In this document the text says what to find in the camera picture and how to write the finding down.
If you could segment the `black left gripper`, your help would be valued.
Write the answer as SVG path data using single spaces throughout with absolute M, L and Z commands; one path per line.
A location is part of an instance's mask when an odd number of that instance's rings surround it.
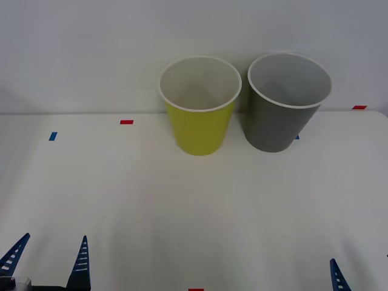
M 1 287 L 16 287 L 16 280 L 13 277 L 16 266 L 21 258 L 24 248 L 30 238 L 26 233 L 16 244 L 1 258 Z M 72 268 L 66 288 L 61 286 L 34 286 L 32 291 L 67 291 L 80 290 L 91 291 L 89 247 L 87 237 L 84 236 Z

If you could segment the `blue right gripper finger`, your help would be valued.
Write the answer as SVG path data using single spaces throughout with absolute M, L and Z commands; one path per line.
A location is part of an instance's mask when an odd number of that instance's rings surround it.
M 330 260 L 330 276 L 333 291 L 351 291 L 334 258 Z

